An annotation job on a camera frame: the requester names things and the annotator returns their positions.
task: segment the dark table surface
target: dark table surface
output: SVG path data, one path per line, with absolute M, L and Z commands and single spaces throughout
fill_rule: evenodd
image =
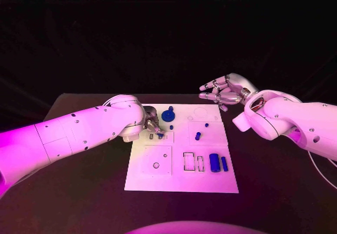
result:
M 100 105 L 110 94 L 63 94 L 45 120 Z M 140 103 L 211 104 L 197 95 L 135 95 Z M 202 220 L 266 233 L 337 233 L 337 191 L 285 137 L 240 132 L 221 112 L 238 194 L 123 191 L 132 143 L 120 137 L 58 160 L 0 200 L 0 233 L 123 233 Z

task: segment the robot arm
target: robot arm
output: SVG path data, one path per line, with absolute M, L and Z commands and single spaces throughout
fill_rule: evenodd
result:
M 224 104 L 244 105 L 233 119 L 241 132 L 251 128 L 267 140 L 283 135 L 302 149 L 337 160 L 337 106 L 300 103 L 292 95 L 273 90 L 259 92 L 234 73 L 208 82 L 200 90 L 205 88 L 213 88 L 211 93 L 198 97 L 214 100 L 221 110 L 225 111 Z
M 117 95 L 109 103 L 0 134 L 0 196 L 40 168 L 116 136 L 136 140 L 148 125 L 162 133 L 155 109 L 133 96 Z

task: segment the puzzle board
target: puzzle board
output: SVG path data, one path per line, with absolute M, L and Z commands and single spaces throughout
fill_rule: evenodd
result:
M 143 130 L 132 142 L 123 190 L 238 193 L 217 105 L 146 105 L 156 109 L 165 135 L 158 139 Z M 175 118 L 164 122 L 161 113 L 169 106 Z M 200 140 L 195 140 L 197 132 L 201 133 Z M 218 155 L 221 169 L 215 173 L 210 171 L 208 155 L 213 153 Z M 223 156 L 227 172 L 221 166 Z

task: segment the black curtain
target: black curtain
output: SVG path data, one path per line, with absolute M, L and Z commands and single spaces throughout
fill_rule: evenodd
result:
M 0 5 L 0 130 L 61 93 L 187 93 L 230 72 L 337 105 L 333 7 L 244 1 Z

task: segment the small blue piece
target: small blue piece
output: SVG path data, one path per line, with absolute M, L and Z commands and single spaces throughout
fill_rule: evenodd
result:
M 223 162 L 223 171 L 227 172 L 225 158 L 224 157 L 221 157 L 221 162 Z
M 210 162 L 210 171 L 218 172 L 221 169 L 220 169 L 220 162 L 218 162 L 218 155 L 217 154 L 208 155 L 208 162 Z
M 198 140 L 198 139 L 200 139 L 200 135 L 201 135 L 201 133 L 200 133 L 200 132 L 197 132 L 197 133 L 195 133 L 195 140 Z
M 162 113 L 161 113 L 161 119 L 164 122 L 171 122 L 175 118 L 175 114 L 172 112 L 172 107 L 169 106 L 168 107 L 168 110 L 165 110 Z

